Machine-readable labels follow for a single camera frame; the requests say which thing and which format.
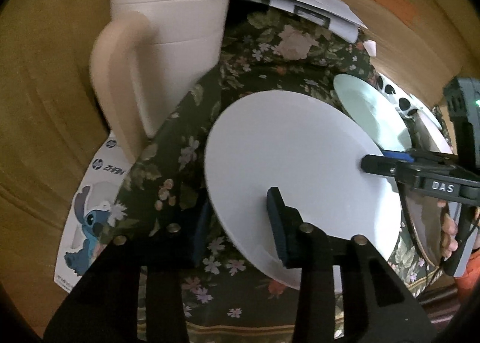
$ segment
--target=white plate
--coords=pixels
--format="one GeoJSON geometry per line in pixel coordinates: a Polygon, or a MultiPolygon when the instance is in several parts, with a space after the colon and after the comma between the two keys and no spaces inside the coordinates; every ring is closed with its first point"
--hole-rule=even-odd
{"type": "Polygon", "coordinates": [[[418,110],[414,117],[418,139],[423,149],[431,152],[452,153],[445,137],[427,113],[418,110]]]}
{"type": "Polygon", "coordinates": [[[309,96],[272,90],[220,115],[207,140],[205,179],[237,249],[267,276],[298,289],[301,271],[285,269],[275,250],[268,189],[279,187],[287,206],[329,235],[365,235],[387,259],[398,239],[400,199],[391,178],[360,170],[366,154],[381,152],[349,117],[309,96]]]}
{"type": "Polygon", "coordinates": [[[404,152],[412,147],[402,118],[374,87],[350,75],[335,76],[334,87],[345,110],[382,149],[404,152]]]}
{"type": "Polygon", "coordinates": [[[438,121],[438,119],[435,117],[435,115],[433,115],[433,113],[429,110],[429,108],[423,104],[423,102],[420,101],[419,98],[417,98],[416,96],[410,94],[410,96],[412,97],[413,99],[413,103],[420,109],[422,110],[425,115],[435,124],[435,126],[439,129],[439,130],[442,130],[442,126],[440,125],[440,122],[438,121]]]}

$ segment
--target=mug handle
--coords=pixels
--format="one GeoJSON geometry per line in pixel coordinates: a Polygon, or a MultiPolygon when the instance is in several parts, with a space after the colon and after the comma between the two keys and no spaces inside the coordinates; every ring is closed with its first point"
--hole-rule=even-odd
{"type": "Polygon", "coordinates": [[[90,56],[90,78],[100,107],[130,163],[148,144],[131,80],[129,55],[153,35],[137,11],[116,17],[102,30],[90,56]]]}

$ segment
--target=white paper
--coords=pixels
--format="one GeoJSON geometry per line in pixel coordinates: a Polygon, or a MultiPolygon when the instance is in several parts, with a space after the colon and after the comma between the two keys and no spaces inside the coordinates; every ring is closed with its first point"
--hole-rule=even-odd
{"type": "Polygon", "coordinates": [[[114,200],[130,167],[115,135],[110,133],[73,196],[63,228],[53,280],[67,292],[103,249],[98,241],[100,231],[105,225],[113,226],[116,220],[123,218],[124,208],[114,205],[114,200]],[[75,215],[75,198],[79,218],[75,215]]]}
{"type": "Polygon", "coordinates": [[[375,41],[372,40],[366,40],[363,43],[363,46],[365,46],[365,50],[367,51],[368,55],[370,57],[376,57],[377,56],[377,44],[375,41]]]}

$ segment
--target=human hand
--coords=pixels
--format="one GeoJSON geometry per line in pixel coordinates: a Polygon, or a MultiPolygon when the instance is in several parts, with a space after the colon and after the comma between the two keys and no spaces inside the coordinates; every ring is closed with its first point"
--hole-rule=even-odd
{"type": "MultiPolygon", "coordinates": [[[[452,252],[456,251],[458,248],[457,240],[455,240],[455,235],[458,232],[457,225],[455,221],[448,214],[448,209],[446,209],[447,202],[443,200],[438,200],[437,206],[442,208],[442,236],[441,236],[441,251],[442,256],[447,259],[452,256],[452,252]]],[[[477,208],[475,212],[475,219],[480,215],[480,208],[477,208]]],[[[477,235],[477,239],[473,245],[473,249],[480,248],[480,232],[477,235]]]]}

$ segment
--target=dark green cloth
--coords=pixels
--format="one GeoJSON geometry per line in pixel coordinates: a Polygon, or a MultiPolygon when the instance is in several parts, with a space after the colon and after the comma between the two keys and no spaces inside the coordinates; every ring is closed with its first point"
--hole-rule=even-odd
{"type": "MultiPolygon", "coordinates": [[[[183,98],[151,144],[131,168],[117,197],[127,214],[106,227],[102,242],[115,234],[153,234],[171,220],[175,206],[195,204],[205,186],[206,138],[218,115],[234,101],[263,90],[310,95],[342,110],[333,89],[339,73],[372,85],[377,73],[365,51],[363,34],[348,44],[311,22],[270,9],[256,12],[225,32],[220,63],[183,98]]],[[[402,217],[399,238],[389,264],[414,295],[425,287],[432,267],[417,253],[402,217]]],[[[295,323],[298,292],[254,268],[214,218],[205,259],[182,273],[182,292],[190,340],[289,341],[295,323]]],[[[144,337],[145,310],[140,292],[139,336],[144,337]]],[[[337,296],[336,336],[343,331],[342,297],[337,296]]]]}

